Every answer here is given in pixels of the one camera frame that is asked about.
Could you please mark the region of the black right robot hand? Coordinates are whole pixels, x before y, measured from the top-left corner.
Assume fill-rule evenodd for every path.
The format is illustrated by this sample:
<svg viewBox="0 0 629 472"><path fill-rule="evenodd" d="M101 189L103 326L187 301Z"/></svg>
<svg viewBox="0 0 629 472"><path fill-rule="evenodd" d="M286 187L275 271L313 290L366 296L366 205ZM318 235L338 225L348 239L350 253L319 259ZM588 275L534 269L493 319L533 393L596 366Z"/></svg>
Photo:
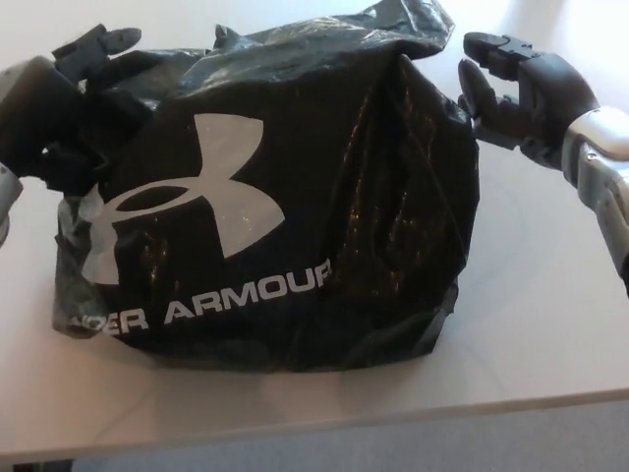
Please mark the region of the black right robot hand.
<svg viewBox="0 0 629 472"><path fill-rule="evenodd" d="M585 78L561 56L510 35L467 32L463 50L458 103L475 137L560 169L569 125L600 106Z"/></svg>

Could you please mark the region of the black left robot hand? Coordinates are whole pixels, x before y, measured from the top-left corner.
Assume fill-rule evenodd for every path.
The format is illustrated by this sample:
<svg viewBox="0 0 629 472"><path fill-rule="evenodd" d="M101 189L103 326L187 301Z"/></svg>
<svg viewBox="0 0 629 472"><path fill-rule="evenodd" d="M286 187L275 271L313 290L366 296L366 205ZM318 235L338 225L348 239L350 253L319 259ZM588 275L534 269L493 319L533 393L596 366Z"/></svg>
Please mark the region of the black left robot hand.
<svg viewBox="0 0 629 472"><path fill-rule="evenodd" d="M1 183L25 177L82 196L112 166L110 153L150 118L130 93L115 90L159 64L134 51L137 28L98 25L56 48L1 72Z"/></svg>

